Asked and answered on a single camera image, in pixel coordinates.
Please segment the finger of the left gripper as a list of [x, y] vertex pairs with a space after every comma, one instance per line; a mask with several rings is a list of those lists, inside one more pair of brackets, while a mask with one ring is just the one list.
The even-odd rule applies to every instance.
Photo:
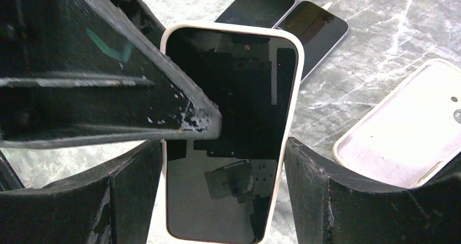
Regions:
[[147, 37], [157, 48], [160, 47], [161, 37], [165, 27], [155, 17], [143, 0], [110, 0], [120, 8], [130, 19], [133, 25]]
[[1, 0], [1, 146], [214, 139], [221, 113], [110, 0]]

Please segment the beige phone case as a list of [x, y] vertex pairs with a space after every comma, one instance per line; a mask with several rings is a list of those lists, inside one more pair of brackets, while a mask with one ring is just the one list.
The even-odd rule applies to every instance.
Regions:
[[460, 68], [423, 63], [333, 145], [336, 162], [373, 180], [419, 187], [460, 153]]

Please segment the black smartphone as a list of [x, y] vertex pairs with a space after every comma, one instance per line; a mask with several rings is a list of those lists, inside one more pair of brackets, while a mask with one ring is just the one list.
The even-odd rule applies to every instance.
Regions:
[[217, 23], [274, 28], [294, 8], [297, 0], [235, 0]]

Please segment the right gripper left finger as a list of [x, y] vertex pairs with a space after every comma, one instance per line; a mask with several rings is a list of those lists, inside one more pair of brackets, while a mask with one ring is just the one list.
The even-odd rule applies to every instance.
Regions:
[[146, 243], [162, 168], [146, 141], [42, 188], [1, 193], [1, 243]]

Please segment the phone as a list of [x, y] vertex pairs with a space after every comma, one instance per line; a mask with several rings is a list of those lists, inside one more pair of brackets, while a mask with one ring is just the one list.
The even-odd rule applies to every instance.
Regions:
[[221, 113], [211, 140], [163, 143], [166, 232], [182, 243], [264, 243], [276, 206], [304, 49], [293, 34], [185, 21], [161, 51]]
[[310, 1], [296, 5], [277, 28], [294, 34], [303, 45], [302, 82], [348, 32], [345, 20]]

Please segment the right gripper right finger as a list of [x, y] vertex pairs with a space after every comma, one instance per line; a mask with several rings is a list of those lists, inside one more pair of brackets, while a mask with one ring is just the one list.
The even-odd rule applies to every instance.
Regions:
[[284, 164], [299, 243], [460, 243], [460, 156], [415, 189], [361, 176], [294, 137]]

